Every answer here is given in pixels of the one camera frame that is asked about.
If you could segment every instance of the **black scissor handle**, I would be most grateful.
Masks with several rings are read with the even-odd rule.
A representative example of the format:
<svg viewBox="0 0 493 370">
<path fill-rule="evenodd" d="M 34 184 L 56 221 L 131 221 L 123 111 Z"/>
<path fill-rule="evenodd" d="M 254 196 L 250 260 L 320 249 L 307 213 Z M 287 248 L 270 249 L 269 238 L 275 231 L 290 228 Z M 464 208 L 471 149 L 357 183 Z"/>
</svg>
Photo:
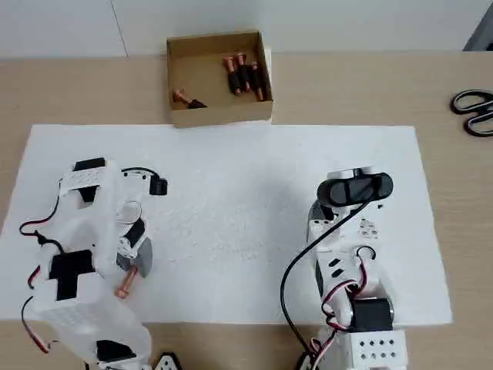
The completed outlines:
<svg viewBox="0 0 493 370">
<path fill-rule="evenodd" d="M 476 123 L 488 121 L 489 119 L 493 120 L 493 110 L 486 111 L 478 114 L 476 117 L 472 117 L 464 122 L 464 130 L 472 136 L 476 137 L 489 137 L 493 136 L 493 129 L 486 129 L 479 131 L 473 127 Z"/>
<path fill-rule="evenodd" d="M 480 103 L 471 104 L 470 106 L 461 106 L 459 102 L 461 99 L 465 98 L 466 96 L 477 96 L 482 98 L 483 101 Z M 465 90 L 454 96 L 450 101 L 450 110 L 455 114 L 484 112 L 491 107 L 493 107 L 493 92 L 486 90 L 476 90 L 476 89 Z"/>
</svg>

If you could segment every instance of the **white robotic arm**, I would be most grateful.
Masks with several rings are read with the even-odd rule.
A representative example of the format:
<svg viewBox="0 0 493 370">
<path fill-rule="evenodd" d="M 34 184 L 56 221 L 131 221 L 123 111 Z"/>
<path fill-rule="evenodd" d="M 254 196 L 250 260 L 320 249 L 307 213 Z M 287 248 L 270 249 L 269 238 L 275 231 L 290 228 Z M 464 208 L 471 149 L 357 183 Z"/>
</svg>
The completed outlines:
<svg viewBox="0 0 493 370">
<path fill-rule="evenodd" d="M 327 327 L 310 341 L 301 369 L 406 369 L 404 332 L 393 327 L 390 281 L 382 279 L 378 221 L 392 179 L 373 167 L 329 173 L 310 209 L 307 244 L 350 217 L 315 247 L 315 276 Z M 361 204 L 370 202 L 360 211 Z"/>
<path fill-rule="evenodd" d="M 121 170 L 104 158 L 83 160 L 60 180 L 49 224 L 34 233 L 23 229 L 39 222 L 28 221 L 20 228 L 42 245 L 35 286 L 35 275 L 29 279 L 34 311 L 88 364 L 151 369 L 149 331 L 122 298 L 132 279 L 137 274 L 144 278 L 152 267 L 141 198 L 166 191 L 166 180 L 152 170 Z M 32 337 L 27 325 L 26 330 Z M 172 358 L 166 363 L 170 370 L 179 368 Z"/>
</svg>

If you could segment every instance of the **cardboard box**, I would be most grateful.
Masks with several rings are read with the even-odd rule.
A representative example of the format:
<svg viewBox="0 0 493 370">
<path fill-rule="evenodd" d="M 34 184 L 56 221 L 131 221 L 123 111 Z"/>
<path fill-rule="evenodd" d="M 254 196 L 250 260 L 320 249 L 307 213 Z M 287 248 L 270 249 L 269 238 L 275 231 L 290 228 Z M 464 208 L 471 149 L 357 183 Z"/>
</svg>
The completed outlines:
<svg viewBox="0 0 493 370">
<path fill-rule="evenodd" d="M 177 127 L 207 126 L 272 116 L 273 97 L 265 60 L 262 35 L 258 31 L 175 37 L 167 40 L 169 107 Z M 246 53 L 247 63 L 257 61 L 265 83 L 265 100 L 254 92 L 231 93 L 224 56 Z M 184 88 L 191 99 L 207 108 L 187 109 L 173 102 L 173 90 Z"/>
</svg>

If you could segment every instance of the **white wall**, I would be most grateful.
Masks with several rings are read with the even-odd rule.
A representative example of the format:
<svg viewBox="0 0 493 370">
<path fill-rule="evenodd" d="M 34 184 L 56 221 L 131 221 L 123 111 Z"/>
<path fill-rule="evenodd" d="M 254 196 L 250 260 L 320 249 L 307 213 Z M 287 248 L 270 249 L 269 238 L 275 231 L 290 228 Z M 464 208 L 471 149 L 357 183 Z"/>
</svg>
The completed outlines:
<svg viewBox="0 0 493 370">
<path fill-rule="evenodd" d="M 274 51 L 461 50 L 491 0 L 0 0 L 0 58 L 162 52 L 166 37 L 260 29 Z"/>
<path fill-rule="evenodd" d="M 0 58 L 123 55 L 110 0 L 0 0 Z"/>
</svg>

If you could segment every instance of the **styrofoam sheet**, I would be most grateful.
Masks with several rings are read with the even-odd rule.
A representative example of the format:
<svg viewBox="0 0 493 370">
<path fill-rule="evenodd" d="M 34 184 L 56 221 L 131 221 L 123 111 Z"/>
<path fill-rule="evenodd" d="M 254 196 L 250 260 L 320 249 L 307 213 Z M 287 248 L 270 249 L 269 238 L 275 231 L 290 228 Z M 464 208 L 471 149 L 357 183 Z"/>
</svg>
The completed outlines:
<svg viewBox="0 0 493 370">
<path fill-rule="evenodd" d="M 19 224 L 44 217 L 57 181 L 90 157 L 152 167 L 166 197 L 144 202 L 154 266 L 133 286 L 142 321 L 284 323 L 283 271 L 305 245 L 307 213 L 328 171 L 377 165 L 394 180 L 379 259 L 395 287 L 397 325 L 451 321 L 448 289 L 412 127 L 243 125 L 33 126 L 0 248 L 0 318 L 19 318 L 39 246 Z M 293 319 L 320 323 L 310 258 L 287 282 Z"/>
</svg>

